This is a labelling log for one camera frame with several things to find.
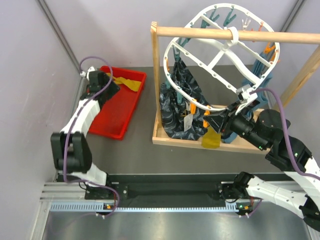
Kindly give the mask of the yellow sock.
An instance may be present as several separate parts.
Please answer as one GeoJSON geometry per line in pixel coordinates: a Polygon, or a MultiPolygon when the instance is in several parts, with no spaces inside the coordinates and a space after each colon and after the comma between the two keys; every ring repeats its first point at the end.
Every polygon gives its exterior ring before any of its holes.
{"type": "Polygon", "coordinates": [[[120,77],[112,77],[112,81],[116,84],[116,85],[124,85],[126,86],[128,89],[130,89],[133,92],[138,92],[141,86],[141,82],[137,81],[137,80],[131,80],[128,78],[124,78],[122,76],[120,77]]]}
{"type": "Polygon", "coordinates": [[[221,134],[209,127],[207,133],[203,136],[201,146],[205,149],[217,149],[221,145],[221,134]]]}

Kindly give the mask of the white round clip hanger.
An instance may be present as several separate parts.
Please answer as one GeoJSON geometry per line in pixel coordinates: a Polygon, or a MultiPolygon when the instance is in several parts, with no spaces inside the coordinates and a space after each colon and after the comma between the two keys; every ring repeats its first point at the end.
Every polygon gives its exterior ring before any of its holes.
{"type": "Polygon", "coordinates": [[[218,49],[218,53],[210,61],[210,63],[204,63],[203,61],[201,61],[185,49],[185,45],[190,40],[190,38],[187,37],[174,37],[173,40],[171,40],[171,42],[168,44],[164,52],[163,69],[166,80],[174,88],[174,90],[179,93],[179,98],[184,97],[187,101],[189,101],[191,110],[200,108],[207,112],[222,112],[223,108],[215,108],[212,106],[202,105],[201,103],[197,102],[194,98],[189,96],[186,92],[184,92],[181,87],[179,87],[173,82],[171,74],[168,70],[169,51],[173,52],[175,60],[178,60],[178,58],[180,58],[180,54],[184,54],[187,58],[191,59],[199,67],[207,71],[213,78],[217,79],[228,90],[232,91],[235,94],[238,88],[235,88],[231,83],[229,83],[226,79],[224,79],[222,76],[220,76],[218,73],[214,71],[214,67],[217,65],[217,63],[222,57],[227,57],[233,63],[236,69],[249,81],[248,85],[254,88],[255,93],[257,92],[259,87],[261,87],[262,84],[266,82],[267,77],[279,61],[279,42],[267,42],[268,44],[273,43],[273,46],[267,46],[263,51],[264,56],[261,56],[259,53],[249,48],[243,41],[239,40],[239,37],[237,36],[237,32],[239,30],[235,26],[230,26],[230,23],[237,16],[235,11],[243,13],[246,17],[242,21],[243,31],[246,31],[250,22],[254,21],[257,24],[259,24],[260,28],[265,28],[266,32],[274,32],[274,30],[265,21],[260,19],[258,16],[253,14],[248,9],[240,5],[231,3],[217,3],[204,8],[185,26],[185,28],[194,28],[194,24],[197,21],[201,21],[201,29],[231,30],[233,39],[226,40],[224,43],[220,42],[219,39],[201,40],[197,38],[198,41],[209,44],[218,49]],[[254,57],[260,64],[262,64],[264,66],[262,73],[255,75],[253,72],[251,72],[245,66],[242,60],[232,51],[232,48],[234,46],[241,47],[243,50],[247,51],[252,57],[254,57]],[[270,52],[273,53],[273,58],[271,60],[267,60],[266,55],[268,55],[270,52]]]}

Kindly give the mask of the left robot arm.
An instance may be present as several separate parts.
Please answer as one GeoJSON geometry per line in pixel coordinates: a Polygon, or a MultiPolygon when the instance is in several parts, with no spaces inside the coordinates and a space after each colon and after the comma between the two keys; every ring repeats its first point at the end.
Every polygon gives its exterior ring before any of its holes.
{"type": "Polygon", "coordinates": [[[69,181],[68,176],[74,176],[96,187],[97,194],[106,199],[113,194],[114,187],[108,183],[108,174],[94,164],[87,134],[103,106],[120,87],[113,80],[113,72],[90,67],[80,75],[88,80],[86,90],[68,123],[50,136],[53,164],[62,172],[65,182],[69,181]]]}

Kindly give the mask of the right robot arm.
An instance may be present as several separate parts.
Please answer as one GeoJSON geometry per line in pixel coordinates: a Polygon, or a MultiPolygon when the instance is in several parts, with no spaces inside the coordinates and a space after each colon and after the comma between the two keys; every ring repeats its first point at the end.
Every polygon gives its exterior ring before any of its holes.
{"type": "Polygon", "coordinates": [[[204,121],[221,135],[222,139],[237,134],[261,151],[265,159],[294,180],[304,192],[287,190],[266,182],[248,172],[238,173],[232,184],[220,187],[222,197],[236,200],[267,200],[300,217],[316,231],[320,229],[320,168],[311,151],[299,139],[288,135],[290,121],[273,109],[262,110],[254,118],[254,101],[239,113],[239,101],[221,112],[206,113],[204,121]]]}

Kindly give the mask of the red plastic tray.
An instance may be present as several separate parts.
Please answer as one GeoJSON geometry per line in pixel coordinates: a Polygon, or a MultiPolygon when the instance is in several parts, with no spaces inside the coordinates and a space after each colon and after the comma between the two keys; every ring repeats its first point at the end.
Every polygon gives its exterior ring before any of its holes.
{"type": "Polygon", "coordinates": [[[93,135],[121,141],[140,100],[147,74],[142,71],[119,67],[113,67],[112,71],[113,78],[139,82],[140,85],[137,91],[133,91],[127,85],[119,84],[120,90],[103,105],[88,132],[93,135]]]}

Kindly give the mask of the dark patterned cloth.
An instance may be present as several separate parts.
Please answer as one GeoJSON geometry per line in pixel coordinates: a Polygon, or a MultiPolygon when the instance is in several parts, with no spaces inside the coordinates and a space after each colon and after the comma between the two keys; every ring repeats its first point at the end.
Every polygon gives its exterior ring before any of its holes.
{"type": "MultiPolygon", "coordinates": [[[[198,103],[202,105],[209,104],[196,79],[181,58],[175,61],[170,76],[177,86],[182,88],[190,97],[197,100],[198,103]]],[[[190,103],[185,97],[182,97],[181,102],[178,102],[180,93],[175,91],[173,87],[168,88],[168,83],[168,81],[162,83],[159,90],[159,104],[163,129],[172,139],[197,141],[208,131],[208,129],[203,126],[205,110],[196,108],[191,126],[185,130],[184,119],[191,113],[187,110],[187,106],[190,103]]]]}

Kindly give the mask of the wooden hanging rack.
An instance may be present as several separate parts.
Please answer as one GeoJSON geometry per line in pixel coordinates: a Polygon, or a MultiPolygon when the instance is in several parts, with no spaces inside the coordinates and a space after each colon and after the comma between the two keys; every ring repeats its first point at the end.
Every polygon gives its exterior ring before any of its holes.
{"type": "MultiPolygon", "coordinates": [[[[168,27],[159,26],[153,21],[150,26],[152,57],[153,57],[153,76],[155,87],[156,118],[152,134],[152,142],[158,145],[196,148],[201,149],[200,141],[188,141],[171,139],[164,135],[160,111],[160,50],[159,37],[186,37],[200,40],[232,40],[233,34],[229,29],[204,29],[188,27],[168,27]]],[[[236,33],[239,40],[256,42],[275,42],[290,44],[320,44],[318,33],[298,33],[298,32],[266,32],[266,31],[243,31],[236,33]]],[[[296,75],[291,84],[281,95],[282,105],[286,107],[293,97],[299,92],[302,86],[314,74],[320,66],[320,48],[317,47],[309,59],[305,62],[300,72],[296,75]]]]}

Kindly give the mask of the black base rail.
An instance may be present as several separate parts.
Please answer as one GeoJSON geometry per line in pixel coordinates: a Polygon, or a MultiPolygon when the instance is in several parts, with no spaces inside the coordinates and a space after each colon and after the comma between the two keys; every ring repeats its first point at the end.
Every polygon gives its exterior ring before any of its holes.
{"type": "Polygon", "coordinates": [[[121,208],[223,207],[250,201],[232,189],[234,174],[112,174],[107,183],[119,196],[121,208]]]}

